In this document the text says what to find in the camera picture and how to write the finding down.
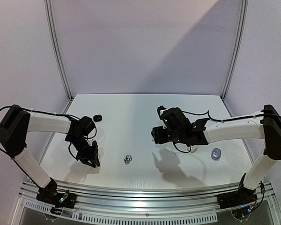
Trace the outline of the white charging case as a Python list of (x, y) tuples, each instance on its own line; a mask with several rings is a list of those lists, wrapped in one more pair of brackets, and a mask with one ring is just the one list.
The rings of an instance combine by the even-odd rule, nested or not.
[(190, 152), (190, 153), (194, 153), (194, 152), (196, 152), (196, 151), (197, 151), (198, 146), (197, 146), (197, 145), (194, 145), (194, 146), (189, 146), (189, 147), (187, 147), (186, 149), (187, 149), (187, 151), (188, 151), (188, 152)]

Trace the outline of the black charging case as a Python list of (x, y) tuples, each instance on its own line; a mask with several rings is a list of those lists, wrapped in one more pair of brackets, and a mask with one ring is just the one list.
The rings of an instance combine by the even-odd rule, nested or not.
[(102, 121), (102, 119), (103, 119), (103, 117), (100, 114), (97, 114), (97, 115), (93, 116), (93, 121), (94, 122), (100, 122), (100, 121)]

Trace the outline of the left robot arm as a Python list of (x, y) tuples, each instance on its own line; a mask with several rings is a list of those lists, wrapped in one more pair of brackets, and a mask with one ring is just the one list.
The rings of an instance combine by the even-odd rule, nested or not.
[(94, 121), (83, 116), (78, 119), (68, 114), (54, 114), (24, 109), (18, 105), (6, 106), (7, 112), (0, 122), (0, 150), (5, 152), (19, 168), (42, 190), (49, 203), (57, 203), (60, 193), (55, 181), (44, 171), (27, 149), (30, 132), (65, 134), (65, 141), (74, 146), (75, 160), (93, 168), (100, 166), (98, 144), (89, 137), (96, 131)]

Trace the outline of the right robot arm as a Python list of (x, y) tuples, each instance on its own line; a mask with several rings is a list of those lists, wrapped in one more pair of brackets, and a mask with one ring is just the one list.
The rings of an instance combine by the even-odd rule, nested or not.
[(251, 196), (271, 167), (281, 160), (281, 116), (272, 105), (248, 115), (228, 119), (214, 119), (211, 116), (190, 122), (180, 108), (157, 108), (163, 125), (152, 128), (151, 135), (156, 144), (209, 145), (234, 139), (263, 139), (261, 154), (240, 182), (241, 188), (233, 193), (233, 201), (243, 204)]

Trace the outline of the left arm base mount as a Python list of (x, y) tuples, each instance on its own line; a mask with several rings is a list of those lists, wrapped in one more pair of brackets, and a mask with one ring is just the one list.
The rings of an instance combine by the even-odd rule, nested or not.
[(71, 193), (69, 190), (61, 193), (40, 188), (36, 199), (40, 202), (54, 205), (50, 209), (50, 213), (60, 215), (64, 208), (74, 209), (77, 200), (77, 194)]

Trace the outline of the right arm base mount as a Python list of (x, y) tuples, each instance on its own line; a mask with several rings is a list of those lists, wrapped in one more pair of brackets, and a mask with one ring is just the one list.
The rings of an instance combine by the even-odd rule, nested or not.
[(233, 208), (257, 201), (256, 190), (240, 186), (236, 191), (219, 194), (216, 196), (220, 209)]

